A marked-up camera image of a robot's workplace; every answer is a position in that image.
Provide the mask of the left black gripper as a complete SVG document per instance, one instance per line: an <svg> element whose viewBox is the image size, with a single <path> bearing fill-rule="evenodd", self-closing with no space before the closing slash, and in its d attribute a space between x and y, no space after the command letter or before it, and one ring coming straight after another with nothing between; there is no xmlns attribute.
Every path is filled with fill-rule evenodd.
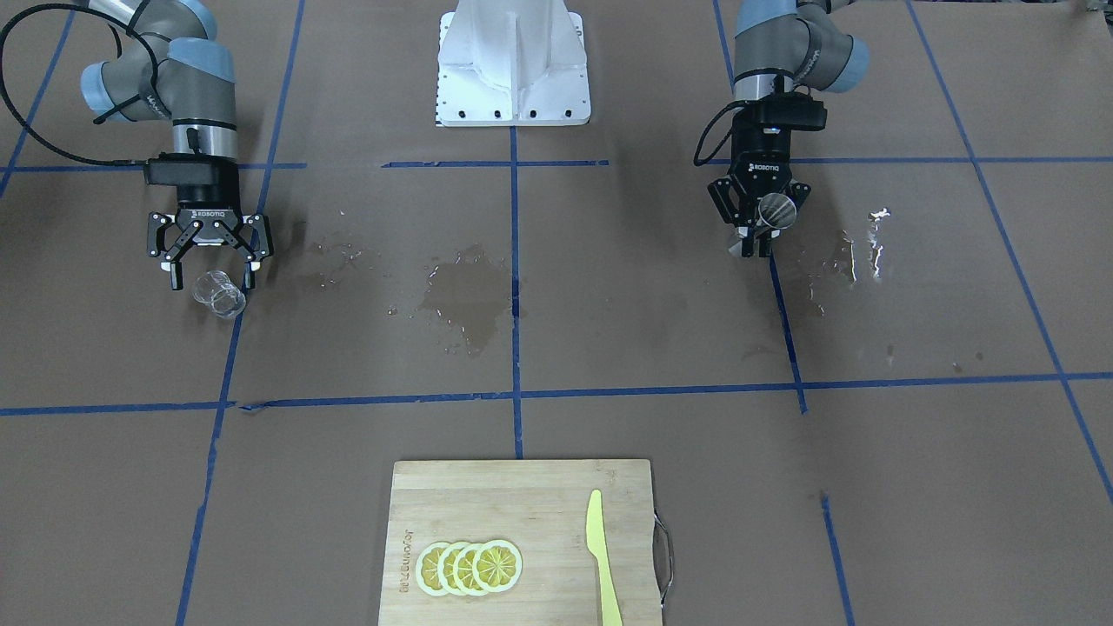
<svg viewBox="0 0 1113 626"><path fill-rule="evenodd" d="M733 123L730 177L708 183L707 190L723 224L732 227L728 252L739 258L754 257L756 250L771 257L774 239L798 221L810 195L807 183L792 179L791 133L754 123Z"/></svg>

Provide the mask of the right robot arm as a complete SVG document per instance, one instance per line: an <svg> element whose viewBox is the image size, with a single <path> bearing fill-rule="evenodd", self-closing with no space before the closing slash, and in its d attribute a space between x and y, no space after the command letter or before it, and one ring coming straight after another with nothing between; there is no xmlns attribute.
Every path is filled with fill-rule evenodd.
<svg viewBox="0 0 1113 626"><path fill-rule="evenodd" d="M148 255L183 288L183 255L196 246L228 245L245 262L243 285L254 288L270 256L270 226L240 209L236 79L230 51L199 1L86 1L112 17L132 39L118 58L81 74L81 94L96 123L168 120L173 150L144 163L148 185L177 190L177 211L152 211Z"/></svg>

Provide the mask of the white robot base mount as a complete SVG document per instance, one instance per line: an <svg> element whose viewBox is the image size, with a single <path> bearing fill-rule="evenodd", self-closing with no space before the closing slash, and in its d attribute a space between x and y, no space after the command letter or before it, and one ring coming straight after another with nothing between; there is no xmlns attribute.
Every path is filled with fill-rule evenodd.
<svg viewBox="0 0 1113 626"><path fill-rule="evenodd" d="M592 118L582 17L563 1L461 1L440 17L441 127L580 126Z"/></svg>

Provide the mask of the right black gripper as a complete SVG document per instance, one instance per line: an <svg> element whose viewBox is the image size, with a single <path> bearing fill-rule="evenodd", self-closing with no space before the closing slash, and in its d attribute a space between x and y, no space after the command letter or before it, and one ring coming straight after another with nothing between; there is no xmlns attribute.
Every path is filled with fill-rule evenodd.
<svg viewBox="0 0 1113 626"><path fill-rule="evenodd" d="M243 217L238 163L223 156L210 157L220 168L218 184L175 187L177 214L174 218L151 211L147 251L170 273L170 288L183 290L183 255L187 250L194 245L226 244L240 254L245 264L243 288L253 290L263 260L273 254L270 222L262 214Z"/></svg>

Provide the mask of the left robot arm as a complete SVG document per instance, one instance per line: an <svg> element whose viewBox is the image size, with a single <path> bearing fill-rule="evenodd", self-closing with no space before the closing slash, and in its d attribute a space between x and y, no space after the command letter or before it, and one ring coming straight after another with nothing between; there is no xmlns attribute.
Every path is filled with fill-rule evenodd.
<svg viewBox="0 0 1113 626"><path fill-rule="evenodd" d="M768 257L774 241L799 218L810 197L791 172L795 133L818 133L828 113L815 91L843 94L861 82L870 48L843 32L831 13L840 1L743 1L733 36L733 99L727 174L709 195L733 229L730 252Z"/></svg>

